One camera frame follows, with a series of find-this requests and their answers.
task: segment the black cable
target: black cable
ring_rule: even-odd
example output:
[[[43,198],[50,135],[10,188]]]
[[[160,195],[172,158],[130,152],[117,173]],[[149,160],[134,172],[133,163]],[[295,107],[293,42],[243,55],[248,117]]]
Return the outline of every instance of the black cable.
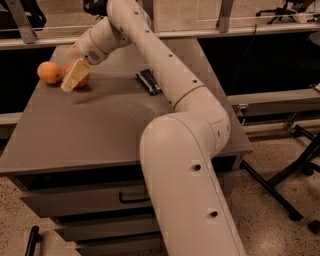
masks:
[[[237,67],[237,70],[236,70],[236,73],[235,73],[233,82],[232,82],[232,84],[231,84],[231,86],[230,86],[230,88],[229,88],[229,90],[228,90],[228,92],[227,92],[227,95],[230,95],[232,89],[234,89],[234,86],[235,86],[236,81],[237,81],[238,76],[239,76],[239,72],[240,72],[240,68],[241,68],[241,66],[242,66],[242,63],[243,63],[243,61],[245,60],[245,58],[247,57],[248,52],[249,52],[249,50],[251,49],[251,46],[252,46],[253,41],[254,41],[254,38],[255,38],[255,36],[256,36],[257,27],[258,27],[258,25],[255,24],[255,26],[254,26],[254,31],[253,31],[253,36],[252,36],[252,38],[251,38],[251,41],[250,41],[250,43],[249,43],[246,51],[244,52],[244,54],[242,55],[242,57],[241,57],[241,59],[240,59],[240,63],[239,63],[239,65],[238,65],[238,67]]]

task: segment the drawer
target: drawer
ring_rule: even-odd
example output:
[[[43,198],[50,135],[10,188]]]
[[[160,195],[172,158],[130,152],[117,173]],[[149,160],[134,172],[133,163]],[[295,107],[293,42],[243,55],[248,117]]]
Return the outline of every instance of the drawer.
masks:
[[[63,192],[28,192],[21,200],[39,217],[56,217],[151,206],[145,185]]]
[[[118,253],[158,249],[160,247],[163,247],[163,242],[160,233],[157,233],[135,238],[83,244],[79,245],[77,251],[82,256],[106,256]]]
[[[62,225],[55,230],[65,241],[131,236],[159,232],[155,216],[142,215]]]

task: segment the terrazzo floor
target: terrazzo floor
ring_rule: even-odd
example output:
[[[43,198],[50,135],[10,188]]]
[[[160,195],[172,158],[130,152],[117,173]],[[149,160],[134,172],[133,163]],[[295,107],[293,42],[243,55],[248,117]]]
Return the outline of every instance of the terrazzo floor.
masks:
[[[68,24],[70,26],[74,26],[74,23],[78,23],[80,20],[83,21],[82,24],[94,24],[96,22],[95,18],[91,16],[84,17],[83,14],[80,14],[81,5],[79,4],[82,1],[63,2],[69,4],[68,8],[71,8],[74,13],[74,15],[68,16]],[[166,4],[171,5],[170,9],[167,8],[167,10],[171,10],[171,13],[162,12],[161,17],[157,17],[157,13],[155,13],[155,18],[160,19],[158,23],[160,27],[158,29],[164,31],[181,29],[181,26],[188,22],[187,19],[192,18],[191,15],[186,15],[187,12],[181,11],[181,8],[179,9],[181,15],[175,15],[176,12],[174,10],[177,9],[172,8],[172,6],[175,6],[177,2],[179,1],[155,1],[155,7],[161,5],[163,8]],[[197,20],[201,24],[205,24],[202,28],[206,28],[207,24],[212,27],[212,20],[215,19],[215,17],[209,17],[208,19],[206,16],[213,13],[208,12],[206,14],[208,8],[205,6],[208,6],[208,2],[198,2],[202,4],[201,8],[203,10],[203,12],[197,13],[198,17],[202,17]],[[189,0],[180,0],[180,3],[185,4],[185,10],[194,4]],[[66,7],[55,8],[54,4],[55,1],[39,1],[39,5],[46,9],[45,11],[49,13],[49,16],[51,15],[51,19],[48,19],[49,26],[59,27],[62,24],[61,18],[65,17]],[[254,17],[257,8],[273,8],[279,5],[281,5],[279,0],[263,1],[261,5],[259,3],[259,6],[257,1],[248,0],[243,2],[243,0],[236,0],[233,15],[239,19],[241,17]],[[175,22],[167,22],[168,17],[172,17],[172,15],[176,17]],[[56,29],[56,31],[58,31],[57,35],[65,33],[61,29]],[[320,130],[320,120],[297,123],[313,131]],[[271,177],[294,161],[309,143],[303,137],[293,139],[282,136],[279,138],[276,135],[283,134],[281,127],[282,123],[244,127],[254,148],[254,152],[247,155],[245,160],[265,178]],[[316,173],[313,176],[306,177],[297,173],[277,187],[278,191],[305,216],[302,221],[293,222],[289,220],[286,211],[246,171],[240,170],[239,174],[239,182],[232,194],[227,198],[227,202],[248,256],[320,255],[320,234],[314,235],[306,227],[311,220],[320,220],[320,175]],[[7,178],[0,178],[0,256],[24,255],[30,228],[33,225],[40,227],[40,234],[43,238],[41,243],[37,244],[35,256],[78,256],[75,244],[64,242],[53,231],[54,224],[51,220],[38,218],[20,201],[19,193],[19,190],[11,181]],[[138,255],[165,256],[167,254],[165,249],[162,248],[117,256]]]

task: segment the robotic hand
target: robotic hand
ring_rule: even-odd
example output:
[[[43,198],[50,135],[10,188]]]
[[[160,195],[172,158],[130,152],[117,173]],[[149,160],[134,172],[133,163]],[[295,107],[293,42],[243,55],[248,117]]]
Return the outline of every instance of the robotic hand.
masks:
[[[107,13],[70,52],[96,65],[132,42],[175,110],[153,120],[140,142],[142,170],[169,255],[246,255],[211,164],[229,139],[227,112],[151,31],[135,0],[109,0]],[[72,86],[67,76],[63,88]]]

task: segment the table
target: table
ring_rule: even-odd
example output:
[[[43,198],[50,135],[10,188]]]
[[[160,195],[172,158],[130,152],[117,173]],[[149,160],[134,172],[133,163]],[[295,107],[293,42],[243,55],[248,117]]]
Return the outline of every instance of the table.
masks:
[[[231,117],[230,140],[213,159],[227,196],[250,142],[197,40],[165,43]],[[51,60],[64,64],[68,47],[57,47]],[[136,79],[145,68],[129,46],[93,66],[81,90],[65,93],[40,81],[0,158],[0,176],[20,188],[21,200],[39,217],[51,218],[63,239],[76,241],[81,255],[161,246],[138,149],[146,125],[173,110],[164,95],[150,96]]]

